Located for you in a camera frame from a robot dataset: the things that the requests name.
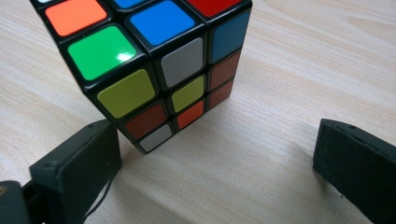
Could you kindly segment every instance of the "wood grain surface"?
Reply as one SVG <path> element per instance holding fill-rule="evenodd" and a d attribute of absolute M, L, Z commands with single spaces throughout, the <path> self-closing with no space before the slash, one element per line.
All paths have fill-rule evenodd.
<path fill-rule="evenodd" d="M 27 0 L 0 7 L 0 180 L 103 116 Z M 123 167 L 87 223 L 370 223 L 312 169 L 319 121 L 396 144 L 396 1 L 256 0 L 231 97 Z"/>

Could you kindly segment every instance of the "puzzle cube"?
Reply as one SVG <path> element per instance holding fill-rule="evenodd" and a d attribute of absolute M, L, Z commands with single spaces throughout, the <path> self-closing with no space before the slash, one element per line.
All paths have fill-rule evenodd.
<path fill-rule="evenodd" d="M 250 0 L 31 0 L 82 92 L 143 153 L 232 91 Z"/>

